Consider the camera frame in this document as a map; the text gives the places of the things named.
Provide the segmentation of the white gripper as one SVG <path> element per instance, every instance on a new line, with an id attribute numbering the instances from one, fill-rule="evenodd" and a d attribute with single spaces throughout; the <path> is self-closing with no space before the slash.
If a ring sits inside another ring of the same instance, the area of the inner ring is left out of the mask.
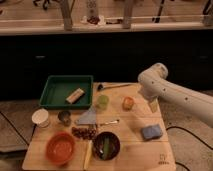
<path id="1" fill-rule="evenodd" d="M 149 105 L 150 110 L 155 113 L 158 110 L 158 100 L 156 99 L 159 96 L 157 90 L 149 86 L 141 86 L 139 93 L 146 99 Z"/>

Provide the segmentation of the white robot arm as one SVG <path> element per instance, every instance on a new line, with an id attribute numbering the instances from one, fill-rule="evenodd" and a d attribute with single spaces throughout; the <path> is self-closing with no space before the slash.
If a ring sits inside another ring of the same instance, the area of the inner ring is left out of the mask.
<path id="1" fill-rule="evenodd" d="M 162 63 L 156 63 L 142 71 L 138 75 L 140 94 L 148 102 L 161 97 L 175 103 L 213 128 L 213 97 L 171 83 L 166 80 L 167 76 L 168 69 Z"/>

